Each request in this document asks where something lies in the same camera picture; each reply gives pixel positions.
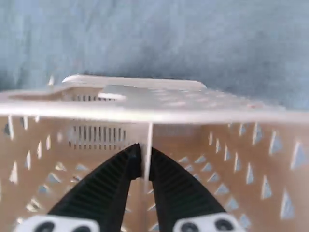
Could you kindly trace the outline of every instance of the slotted vent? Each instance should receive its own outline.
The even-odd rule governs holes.
[[[67,101],[77,101],[77,102],[93,102],[93,101],[103,101],[110,102],[115,101],[115,98],[102,98],[98,97],[96,94],[75,94],[75,95],[65,95],[64,100]]]
[[[68,131],[68,141],[73,149],[121,150],[127,134],[121,127],[78,125]]]

